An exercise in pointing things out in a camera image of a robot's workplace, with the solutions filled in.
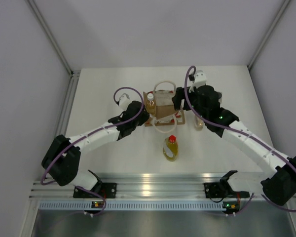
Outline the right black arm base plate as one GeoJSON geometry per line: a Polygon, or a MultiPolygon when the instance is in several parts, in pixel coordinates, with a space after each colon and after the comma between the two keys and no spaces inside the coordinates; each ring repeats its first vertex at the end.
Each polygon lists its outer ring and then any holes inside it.
{"type": "Polygon", "coordinates": [[[204,191],[206,198],[215,203],[223,201],[227,196],[225,188],[219,182],[204,183],[204,191]]]}

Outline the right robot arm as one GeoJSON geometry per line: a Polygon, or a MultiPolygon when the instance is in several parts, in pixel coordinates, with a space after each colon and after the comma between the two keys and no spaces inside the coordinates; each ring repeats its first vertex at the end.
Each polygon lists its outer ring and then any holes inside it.
{"type": "Polygon", "coordinates": [[[211,132],[233,144],[263,171],[263,175],[253,176],[237,170],[228,172],[221,178],[223,195],[256,193],[283,207],[296,194],[296,156],[277,151],[253,134],[238,116],[221,106],[220,95],[212,86],[178,87],[172,102],[175,110],[193,111],[211,132]]]}

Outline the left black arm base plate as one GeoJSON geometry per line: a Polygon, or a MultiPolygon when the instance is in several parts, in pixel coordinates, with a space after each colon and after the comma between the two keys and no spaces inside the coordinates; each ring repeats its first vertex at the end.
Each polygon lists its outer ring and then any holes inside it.
{"type": "MultiPolygon", "coordinates": [[[[107,198],[116,198],[117,183],[101,183],[98,184],[91,190],[93,193],[97,193],[101,197],[107,198]]],[[[95,198],[93,194],[90,194],[81,189],[74,189],[73,198],[95,198]]]]}

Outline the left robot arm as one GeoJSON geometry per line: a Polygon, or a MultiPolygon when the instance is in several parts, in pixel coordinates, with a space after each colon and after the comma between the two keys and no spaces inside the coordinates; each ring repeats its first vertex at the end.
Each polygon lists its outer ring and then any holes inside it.
{"type": "Polygon", "coordinates": [[[85,156],[111,142],[130,135],[149,119],[149,113],[139,101],[126,100],[123,112],[112,117],[94,131],[80,135],[54,138],[41,165],[59,186],[74,185],[84,189],[90,197],[101,193],[100,178],[91,170],[82,167],[85,156]]]}

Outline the white-capped yellow bottle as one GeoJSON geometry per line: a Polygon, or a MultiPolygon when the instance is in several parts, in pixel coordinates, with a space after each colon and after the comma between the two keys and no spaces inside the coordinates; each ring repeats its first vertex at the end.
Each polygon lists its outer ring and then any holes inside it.
{"type": "Polygon", "coordinates": [[[155,103],[155,97],[153,93],[147,94],[146,109],[151,115],[155,116],[156,103],[155,103]]]}
{"type": "Polygon", "coordinates": [[[204,127],[204,121],[198,116],[194,116],[194,128],[197,131],[201,131],[204,127]]]}

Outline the red-capped yellow bottle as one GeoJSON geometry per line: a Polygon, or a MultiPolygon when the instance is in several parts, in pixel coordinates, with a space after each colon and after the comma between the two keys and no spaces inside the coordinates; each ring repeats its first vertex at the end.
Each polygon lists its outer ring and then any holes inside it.
{"type": "Polygon", "coordinates": [[[168,161],[175,161],[178,156],[178,142],[174,135],[170,135],[164,140],[163,143],[163,154],[168,161]]]}

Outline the burlap watermelon print canvas bag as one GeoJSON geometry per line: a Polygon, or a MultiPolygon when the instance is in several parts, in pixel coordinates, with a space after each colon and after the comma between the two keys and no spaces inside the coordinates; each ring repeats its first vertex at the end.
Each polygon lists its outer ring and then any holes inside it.
{"type": "Polygon", "coordinates": [[[154,109],[147,109],[149,119],[144,123],[145,127],[153,127],[156,131],[167,134],[174,132],[178,125],[185,124],[185,113],[182,106],[175,110],[172,98],[176,93],[176,84],[169,80],[158,82],[152,91],[143,92],[144,103],[148,105],[148,94],[152,94],[155,100],[154,109]],[[161,84],[168,83],[173,89],[157,89],[161,84]]]}

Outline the grey-capped clear bottle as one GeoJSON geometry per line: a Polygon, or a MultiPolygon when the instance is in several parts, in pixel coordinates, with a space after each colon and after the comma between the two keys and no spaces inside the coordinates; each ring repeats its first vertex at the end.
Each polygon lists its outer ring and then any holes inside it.
{"type": "Polygon", "coordinates": [[[219,96],[219,102],[221,103],[222,102],[222,93],[218,92],[218,96],[219,96]]]}

